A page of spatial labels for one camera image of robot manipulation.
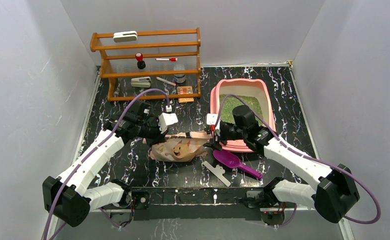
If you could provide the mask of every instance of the scoop handle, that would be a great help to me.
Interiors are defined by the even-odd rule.
[[[253,170],[252,168],[244,165],[243,163],[240,163],[240,165],[237,168],[239,168],[239,169],[249,173],[250,175],[252,175],[252,176],[254,176],[254,177],[258,178],[258,179],[262,179],[262,173]]]

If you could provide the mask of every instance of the white stick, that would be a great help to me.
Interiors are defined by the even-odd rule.
[[[172,86],[176,86],[175,83],[170,82],[170,81],[167,81],[167,80],[165,80],[165,79],[163,79],[163,78],[156,77],[156,79],[160,80],[160,81],[163,82],[163,83],[170,84],[170,85],[172,85]]]

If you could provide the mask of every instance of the robotic arm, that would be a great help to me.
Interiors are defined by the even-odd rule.
[[[217,127],[213,127],[218,116],[211,113],[207,115],[206,122],[211,126],[214,137],[206,147],[221,150],[222,144],[225,145],[229,140],[243,140],[252,151],[275,160],[308,183],[274,178],[259,196],[270,207],[279,202],[296,203],[314,208],[326,220],[337,223],[360,199],[352,178],[306,159],[307,153],[291,146],[282,137],[276,139],[267,127],[259,126],[248,106],[235,107],[233,117],[235,124],[220,121]],[[342,164],[339,167],[351,172]]]
[[[138,100],[130,107],[123,121],[119,123],[115,135],[99,146],[99,143],[111,134],[118,119],[117,116],[112,117],[105,124],[95,141],[72,166],[57,178],[49,176],[42,184],[44,206],[49,211],[64,180],[73,172],[75,166],[80,165],[60,194],[53,212],[55,216],[72,227],[82,223],[90,211],[102,206],[112,203],[120,207],[129,206],[132,201],[131,188],[126,184],[115,179],[106,185],[87,189],[90,182],[106,162],[130,139],[146,138],[150,146],[164,142],[168,127],[178,122],[174,113],[162,113],[159,117],[150,114],[149,104]],[[95,148],[99,149],[82,162]]]

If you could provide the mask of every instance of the wooden shelf frame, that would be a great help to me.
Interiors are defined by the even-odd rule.
[[[108,90],[108,100],[109,101],[128,101],[134,99],[133,96],[113,96],[115,83],[117,78],[138,78],[146,76],[163,76],[163,75],[174,75],[174,74],[196,74],[197,75],[197,93],[192,94],[172,94],[169,95],[169,98],[199,98],[201,96],[201,86],[200,86],[200,74],[201,74],[201,62],[199,57],[199,48],[201,46],[201,35],[199,28],[195,29],[178,29],[178,30],[158,30],[158,31],[139,31],[137,32],[138,39],[143,36],[164,36],[164,35],[185,35],[185,34],[196,34],[195,40],[189,41],[169,41],[169,42],[152,42],[152,43],[123,43],[123,44],[109,44],[104,45],[101,43],[101,39],[113,38],[114,33],[96,33],[92,35],[90,41],[90,50],[92,52],[99,51],[102,57],[101,68],[99,74],[101,78],[108,78],[109,80],[109,90]],[[108,50],[121,50],[121,49],[139,49],[139,48],[167,48],[167,47],[186,47],[186,46],[196,46],[196,51],[189,52],[172,52],[172,53],[146,53],[143,54],[143,58],[167,58],[167,57],[187,57],[195,56],[196,58],[196,69],[186,69],[186,70],[160,70],[160,71],[130,71],[130,72],[113,72],[113,67],[111,65],[111,60],[125,60],[133,59],[134,55],[107,55],[106,51]],[[151,100],[151,99],[164,99],[163,95],[148,95],[143,96],[141,100]]]

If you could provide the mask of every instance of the cable connector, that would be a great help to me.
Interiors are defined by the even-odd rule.
[[[171,106],[171,104],[169,106],[165,106],[165,111],[167,113],[171,113],[173,111],[173,107]]]

